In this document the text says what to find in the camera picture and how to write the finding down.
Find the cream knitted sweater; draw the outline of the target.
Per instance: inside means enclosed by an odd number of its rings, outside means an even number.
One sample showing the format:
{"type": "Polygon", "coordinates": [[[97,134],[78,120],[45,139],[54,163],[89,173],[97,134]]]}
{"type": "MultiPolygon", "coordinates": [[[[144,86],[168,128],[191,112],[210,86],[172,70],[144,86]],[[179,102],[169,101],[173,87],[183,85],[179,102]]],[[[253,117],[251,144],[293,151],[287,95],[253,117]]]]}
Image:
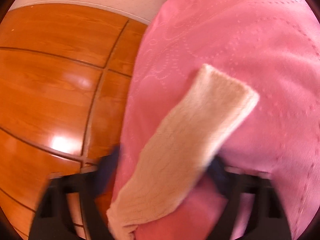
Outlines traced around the cream knitted sweater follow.
{"type": "Polygon", "coordinates": [[[131,178],[108,209],[114,238],[134,239],[138,226],[173,213],[258,101],[253,88],[204,64],[140,152],[131,178]]]}

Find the glossy wooden wardrobe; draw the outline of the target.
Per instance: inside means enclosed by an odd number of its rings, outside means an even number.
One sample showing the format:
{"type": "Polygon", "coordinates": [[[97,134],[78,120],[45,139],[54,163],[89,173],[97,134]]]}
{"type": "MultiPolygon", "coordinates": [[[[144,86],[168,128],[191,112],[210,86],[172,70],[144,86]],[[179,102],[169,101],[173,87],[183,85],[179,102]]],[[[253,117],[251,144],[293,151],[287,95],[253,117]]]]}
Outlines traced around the glossy wooden wardrobe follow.
{"type": "Polygon", "coordinates": [[[120,141],[146,25],[72,4],[38,4],[1,22],[1,214],[28,239],[54,174],[96,164],[120,141]]]}

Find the pink bedspread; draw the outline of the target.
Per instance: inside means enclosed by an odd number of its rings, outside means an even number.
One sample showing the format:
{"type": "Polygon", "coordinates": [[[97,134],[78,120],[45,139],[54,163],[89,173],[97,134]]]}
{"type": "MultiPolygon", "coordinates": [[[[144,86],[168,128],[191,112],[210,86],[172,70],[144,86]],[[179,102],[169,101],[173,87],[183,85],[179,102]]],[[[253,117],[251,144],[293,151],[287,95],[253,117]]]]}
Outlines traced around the pink bedspread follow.
{"type": "Polygon", "coordinates": [[[114,194],[205,63],[259,93],[221,155],[229,165],[272,174],[297,239],[319,209],[319,22],[305,0],[162,5],[136,58],[114,194]]]}

